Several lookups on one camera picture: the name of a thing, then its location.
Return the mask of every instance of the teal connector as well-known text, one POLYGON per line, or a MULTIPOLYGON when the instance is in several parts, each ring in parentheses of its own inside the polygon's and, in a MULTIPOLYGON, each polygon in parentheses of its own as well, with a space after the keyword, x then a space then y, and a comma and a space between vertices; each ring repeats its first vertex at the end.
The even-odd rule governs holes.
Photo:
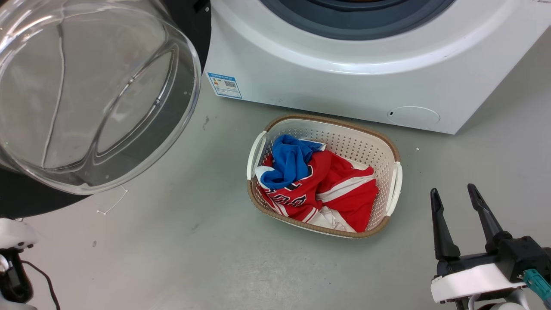
POLYGON ((536 269, 528 269, 522 275, 522 280, 528 288, 536 293, 548 310, 551 310, 551 285, 536 269))

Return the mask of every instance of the red garment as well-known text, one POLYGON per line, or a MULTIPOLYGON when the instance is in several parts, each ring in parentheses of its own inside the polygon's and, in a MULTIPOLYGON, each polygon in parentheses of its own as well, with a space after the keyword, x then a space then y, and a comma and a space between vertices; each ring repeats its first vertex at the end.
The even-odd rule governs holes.
MULTIPOLYGON (((271 167, 271 156, 264 165, 271 167)), ((345 227, 356 232, 365 231, 379 191, 372 177, 373 168, 355 169, 346 159, 330 151, 314 153, 308 168, 308 177, 286 188, 270 190, 262 187, 263 197, 272 209, 305 223, 335 228, 339 221, 344 220, 345 227), (320 212, 323 206, 332 210, 332 216, 320 212)))

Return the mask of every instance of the qr code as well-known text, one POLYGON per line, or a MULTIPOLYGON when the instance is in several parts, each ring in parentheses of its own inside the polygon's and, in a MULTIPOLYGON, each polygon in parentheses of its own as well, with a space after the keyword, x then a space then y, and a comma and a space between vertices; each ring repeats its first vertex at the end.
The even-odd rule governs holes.
POLYGON ((224 84, 226 84, 227 87, 235 87, 235 88, 237 88, 237 87, 235 86, 235 82, 224 81, 224 84))

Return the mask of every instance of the black cable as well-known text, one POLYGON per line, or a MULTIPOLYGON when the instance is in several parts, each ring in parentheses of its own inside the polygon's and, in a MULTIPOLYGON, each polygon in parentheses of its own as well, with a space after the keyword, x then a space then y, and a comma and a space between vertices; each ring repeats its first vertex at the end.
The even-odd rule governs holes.
POLYGON ((46 281, 48 282, 48 287, 50 288, 50 295, 52 296, 53 303, 56 305, 56 309, 60 310, 61 309, 60 302, 57 301, 57 296, 56 296, 56 293, 53 291, 53 284, 52 284, 52 280, 50 280, 50 277, 44 271, 38 269, 38 267, 33 265, 32 263, 26 260, 22 260, 21 262, 23 264, 27 264, 33 267, 36 271, 40 272, 40 274, 46 278, 46 281))

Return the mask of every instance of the brown basket rim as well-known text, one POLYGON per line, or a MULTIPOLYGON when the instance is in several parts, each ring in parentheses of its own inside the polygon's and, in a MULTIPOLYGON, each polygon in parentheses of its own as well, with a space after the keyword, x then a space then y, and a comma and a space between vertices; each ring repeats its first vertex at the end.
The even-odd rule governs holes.
MULTIPOLYGON (((361 131, 361 132, 364 132, 364 133, 368 133, 372 136, 375 136, 375 137, 383 140, 385 143, 387 143, 387 145, 392 150, 395 161, 396 162, 400 161, 400 155, 398 153, 398 149, 396 148, 394 143, 389 138, 387 138, 385 135, 383 135, 382 133, 377 132, 377 131, 372 130, 372 129, 367 129, 367 128, 364 128, 364 127, 361 127, 361 126, 358 126, 356 124, 352 124, 352 123, 349 123, 349 122, 340 121, 340 120, 336 120, 336 119, 331 119, 329 117, 307 115, 307 114, 284 115, 284 116, 278 117, 278 118, 274 119, 272 122, 270 122, 266 126, 265 131, 268 132, 275 124, 277 124, 281 121, 287 120, 287 119, 302 119, 302 120, 312 120, 312 121, 326 122, 326 123, 329 123, 329 124, 343 126, 343 127, 347 127, 347 128, 350 128, 350 129, 355 129, 355 130, 358 130, 358 131, 361 131)), ((249 198, 251 199, 251 202, 254 204, 254 206, 257 209, 262 211, 262 213, 264 213, 266 215, 269 215, 273 218, 276 218, 278 220, 281 220, 281 221, 284 221, 284 222, 287 222, 287 223, 290 223, 290 224, 293 224, 293 225, 296 225, 296 226, 299 226, 299 227, 302 227, 302 228, 310 229, 312 231, 325 233, 325 234, 331 234, 331 235, 340 236, 340 237, 366 238, 366 237, 371 237, 371 236, 379 233, 384 227, 386 227, 386 225, 388 224, 388 222, 390 220, 390 216, 385 215, 383 217, 382 221, 377 226, 375 226, 374 228, 372 228, 368 231, 361 232, 361 233, 343 232, 343 231, 338 231, 336 229, 330 229, 330 228, 320 227, 320 226, 316 226, 316 225, 312 225, 312 224, 308 224, 308 223, 303 223, 303 222, 295 220, 293 218, 289 218, 289 217, 279 215, 279 214, 275 213, 274 211, 269 210, 269 209, 265 208, 264 206, 262 206, 256 200, 256 197, 254 195, 254 184, 256 182, 257 182, 256 176, 252 180, 247 180, 247 192, 249 193, 249 198)))

